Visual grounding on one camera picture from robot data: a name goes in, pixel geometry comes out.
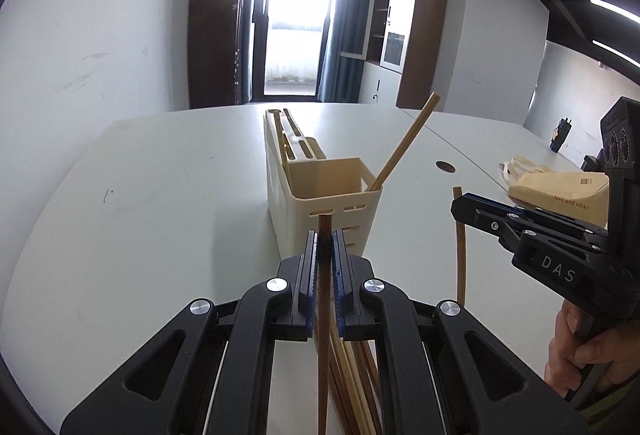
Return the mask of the person right hand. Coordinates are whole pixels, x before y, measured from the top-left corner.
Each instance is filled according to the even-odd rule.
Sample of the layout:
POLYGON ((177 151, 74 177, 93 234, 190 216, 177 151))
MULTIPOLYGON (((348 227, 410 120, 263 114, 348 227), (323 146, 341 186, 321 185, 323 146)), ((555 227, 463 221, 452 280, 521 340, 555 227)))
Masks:
POLYGON ((555 318, 554 334, 549 344, 544 381, 561 397, 577 391, 585 365, 605 365, 605 373, 596 385, 604 392, 620 385, 639 372, 639 322, 621 323, 590 341, 582 342, 577 329, 584 322, 584 312, 564 301, 555 318))

